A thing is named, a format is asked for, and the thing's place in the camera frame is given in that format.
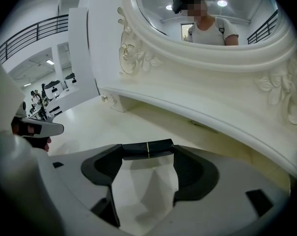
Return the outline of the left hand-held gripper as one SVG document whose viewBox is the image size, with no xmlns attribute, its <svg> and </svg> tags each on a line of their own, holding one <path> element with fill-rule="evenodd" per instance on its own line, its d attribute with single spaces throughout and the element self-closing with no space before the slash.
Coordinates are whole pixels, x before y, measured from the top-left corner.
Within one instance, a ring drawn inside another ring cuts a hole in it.
<svg viewBox="0 0 297 236">
<path fill-rule="evenodd" d="M 11 123 L 12 132 L 25 137 L 51 137 L 64 132 L 62 124 L 26 118 L 26 103 L 22 102 Z"/>
</svg>

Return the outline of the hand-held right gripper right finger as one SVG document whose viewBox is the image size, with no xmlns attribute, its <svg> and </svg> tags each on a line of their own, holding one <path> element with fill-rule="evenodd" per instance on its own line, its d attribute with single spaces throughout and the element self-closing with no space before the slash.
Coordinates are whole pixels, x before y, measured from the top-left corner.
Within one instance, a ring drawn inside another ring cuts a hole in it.
<svg viewBox="0 0 297 236">
<path fill-rule="evenodd" d="M 162 221 L 165 233 L 258 233 L 288 200 L 288 193 L 250 164 L 175 145 L 178 190 Z"/>
</svg>

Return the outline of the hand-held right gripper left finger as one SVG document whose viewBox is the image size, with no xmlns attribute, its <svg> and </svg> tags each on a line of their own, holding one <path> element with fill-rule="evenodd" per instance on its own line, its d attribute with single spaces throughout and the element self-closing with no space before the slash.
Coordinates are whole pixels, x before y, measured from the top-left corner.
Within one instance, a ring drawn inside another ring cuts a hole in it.
<svg viewBox="0 0 297 236">
<path fill-rule="evenodd" d="M 93 214 L 114 227 L 120 227 L 112 184 L 122 166 L 121 144 L 51 156 L 61 180 L 70 192 Z"/>
</svg>

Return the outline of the white drawer with knob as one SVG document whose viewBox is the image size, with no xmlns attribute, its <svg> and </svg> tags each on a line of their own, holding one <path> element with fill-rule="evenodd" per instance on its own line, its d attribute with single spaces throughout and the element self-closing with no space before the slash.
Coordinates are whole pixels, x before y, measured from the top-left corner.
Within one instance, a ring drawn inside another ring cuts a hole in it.
<svg viewBox="0 0 297 236">
<path fill-rule="evenodd" d="M 99 89 L 99 91 L 101 93 L 100 96 L 102 101 L 113 110 L 124 113 L 129 111 L 134 106 L 134 101 L 128 97 L 106 89 Z"/>
</svg>

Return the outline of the black lipstick tube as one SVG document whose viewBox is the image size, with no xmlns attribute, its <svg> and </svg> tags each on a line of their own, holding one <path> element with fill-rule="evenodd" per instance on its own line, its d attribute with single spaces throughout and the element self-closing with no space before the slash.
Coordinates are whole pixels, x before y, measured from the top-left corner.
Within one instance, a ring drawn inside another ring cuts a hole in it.
<svg viewBox="0 0 297 236">
<path fill-rule="evenodd" d="M 122 148 L 122 158 L 124 160 L 152 159 L 171 155 L 175 151 L 175 147 L 171 139 L 135 144 L 123 144 Z"/>
</svg>

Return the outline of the person's left hand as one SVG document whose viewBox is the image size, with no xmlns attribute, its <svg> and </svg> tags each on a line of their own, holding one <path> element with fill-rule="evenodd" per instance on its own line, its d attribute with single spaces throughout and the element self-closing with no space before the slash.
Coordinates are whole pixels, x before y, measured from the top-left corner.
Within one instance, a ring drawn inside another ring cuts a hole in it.
<svg viewBox="0 0 297 236">
<path fill-rule="evenodd" d="M 31 144 L 34 148 L 40 148 L 43 149 L 44 151 L 48 152 L 51 143 L 51 138 L 50 137 L 45 137 L 45 138 L 31 138 Z"/>
</svg>

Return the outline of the white service robot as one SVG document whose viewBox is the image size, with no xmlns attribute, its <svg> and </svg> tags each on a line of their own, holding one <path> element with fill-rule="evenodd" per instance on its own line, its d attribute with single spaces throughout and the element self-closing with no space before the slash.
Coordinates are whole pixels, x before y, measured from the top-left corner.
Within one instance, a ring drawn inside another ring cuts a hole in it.
<svg viewBox="0 0 297 236">
<path fill-rule="evenodd" d="M 77 80 L 74 73 L 67 75 L 64 79 L 67 88 L 71 88 L 77 85 Z"/>
<path fill-rule="evenodd" d="M 63 90 L 64 88 L 60 80 L 51 81 L 45 85 L 45 91 L 50 101 L 58 97 L 63 92 Z"/>
</svg>

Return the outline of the black metal railing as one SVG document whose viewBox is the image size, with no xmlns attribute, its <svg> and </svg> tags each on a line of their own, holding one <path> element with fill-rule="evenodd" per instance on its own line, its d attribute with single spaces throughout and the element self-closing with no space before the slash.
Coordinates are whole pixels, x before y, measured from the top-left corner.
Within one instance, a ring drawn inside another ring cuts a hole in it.
<svg viewBox="0 0 297 236">
<path fill-rule="evenodd" d="M 5 63 L 9 58 L 23 48 L 48 36 L 68 31 L 69 15 L 59 15 L 32 24 L 17 32 L 0 45 L 0 63 Z"/>
</svg>

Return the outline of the oval white-framed mirror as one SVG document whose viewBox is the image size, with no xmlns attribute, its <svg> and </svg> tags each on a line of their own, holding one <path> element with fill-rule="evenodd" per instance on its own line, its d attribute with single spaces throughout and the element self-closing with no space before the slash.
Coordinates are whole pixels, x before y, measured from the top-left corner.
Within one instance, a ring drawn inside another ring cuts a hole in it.
<svg viewBox="0 0 297 236">
<path fill-rule="evenodd" d="M 297 34 L 288 16 L 278 12 L 270 37 L 252 45 L 222 47 L 174 41 L 154 28 L 140 9 L 140 0 L 123 0 L 118 8 L 121 35 L 119 61 L 126 74 L 137 68 L 163 65 L 162 58 L 179 65 L 215 72 L 268 72 L 257 83 L 269 94 L 270 105 L 281 105 L 282 119 L 297 128 Z"/>
</svg>

